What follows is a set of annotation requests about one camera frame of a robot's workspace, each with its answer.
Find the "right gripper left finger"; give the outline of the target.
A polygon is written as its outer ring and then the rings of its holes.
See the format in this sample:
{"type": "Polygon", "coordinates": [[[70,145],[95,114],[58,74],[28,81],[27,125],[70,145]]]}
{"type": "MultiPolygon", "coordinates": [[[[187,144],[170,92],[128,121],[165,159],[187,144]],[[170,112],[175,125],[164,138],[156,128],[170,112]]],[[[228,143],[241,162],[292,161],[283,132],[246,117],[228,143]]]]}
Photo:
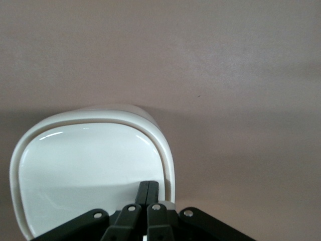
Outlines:
{"type": "Polygon", "coordinates": [[[109,215],[103,209],[90,210],[33,240],[130,240],[135,234],[137,223],[148,200],[149,181],[139,184],[135,202],[109,215]]]}

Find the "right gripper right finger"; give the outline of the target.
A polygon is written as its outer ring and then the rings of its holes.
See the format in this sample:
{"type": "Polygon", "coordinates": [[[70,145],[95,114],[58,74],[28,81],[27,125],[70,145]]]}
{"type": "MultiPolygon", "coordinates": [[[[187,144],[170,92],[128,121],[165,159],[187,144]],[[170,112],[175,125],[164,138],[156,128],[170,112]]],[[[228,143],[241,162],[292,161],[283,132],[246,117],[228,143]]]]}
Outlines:
{"type": "Polygon", "coordinates": [[[158,182],[146,181],[148,240],[254,240],[195,207],[176,212],[158,200],[158,182]]]}

